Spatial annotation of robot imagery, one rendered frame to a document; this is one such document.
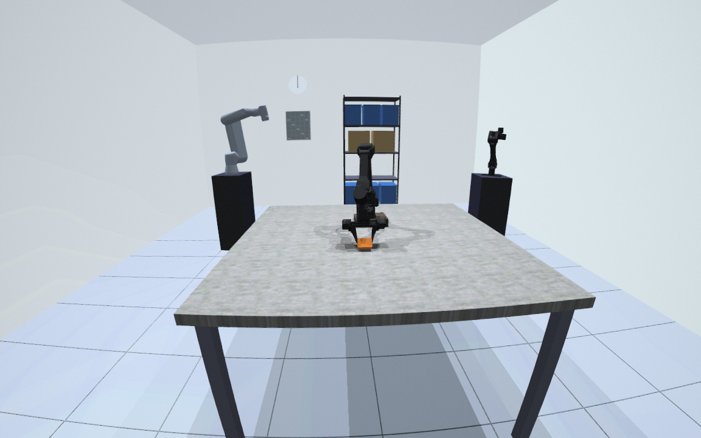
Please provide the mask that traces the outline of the orange block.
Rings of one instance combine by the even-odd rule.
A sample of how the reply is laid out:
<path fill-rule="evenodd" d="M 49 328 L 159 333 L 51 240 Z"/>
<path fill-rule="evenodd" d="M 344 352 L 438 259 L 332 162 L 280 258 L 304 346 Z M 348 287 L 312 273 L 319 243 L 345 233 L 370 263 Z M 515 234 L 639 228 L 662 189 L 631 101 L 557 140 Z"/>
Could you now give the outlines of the orange block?
<path fill-rule="evenodd" d="M 358 238 L 358 249 L 372 249 L 372 238 Z"/>

